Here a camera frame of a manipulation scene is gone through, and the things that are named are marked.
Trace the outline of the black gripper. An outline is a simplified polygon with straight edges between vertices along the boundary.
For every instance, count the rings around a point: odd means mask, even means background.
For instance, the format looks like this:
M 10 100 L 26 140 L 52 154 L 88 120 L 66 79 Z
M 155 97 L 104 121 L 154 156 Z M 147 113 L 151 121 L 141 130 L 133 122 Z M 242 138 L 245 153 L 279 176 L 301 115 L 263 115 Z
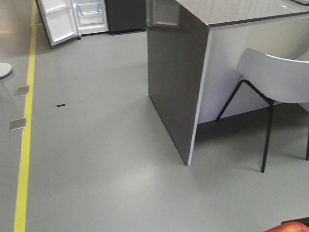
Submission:
M 288 223 L 288 222 L 299 222 L 302 224 L 309 224 L 309 217 L 286 220 L 286 221 L 282 221 L 281 224 Z

